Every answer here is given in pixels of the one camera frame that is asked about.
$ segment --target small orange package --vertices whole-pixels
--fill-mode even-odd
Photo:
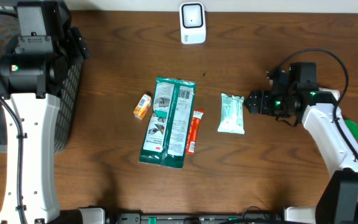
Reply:
[[[191,118],[189,135],[187,136],[186,154],[194,155],[198,128],[203,114],[204,110],[194,110],[193,117]]]
[[[149,95],[144,94],[139,100],[135,110],[134,115],[136,118],[143,119],[152,105],[152,98]]]

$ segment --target green and white packet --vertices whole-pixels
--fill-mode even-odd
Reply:
[[[139,162],[182,168],[196,83],[157,77]]]
[[[244,134],[244,115],[242,104],[244,97],[227,96],[222,93],[222,115],[218,132]]]

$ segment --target barcode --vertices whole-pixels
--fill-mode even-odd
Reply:
[[[183,99],[188,99],[190,96],[190,91],[188,90],[179,90],[179,97]]]
[[[189,152],[194,152],[194,147],[196,146],[195,142],[190,142]]]
[[[144,104],[145,101],[146,101],[145,99],[142,99],[142,100],[140,101],[140,103],[139,103],[139,106],[143,106],[143,104]]]

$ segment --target white wall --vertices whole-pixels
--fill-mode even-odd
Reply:
[[[65,0],[72,10],[178,11],[183,0]],[[202,0],[209,12],[358,13],[358,0]]]

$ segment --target green connector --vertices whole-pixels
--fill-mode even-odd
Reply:
[[[149,218],[149,224],[157,224],[157,218]]]

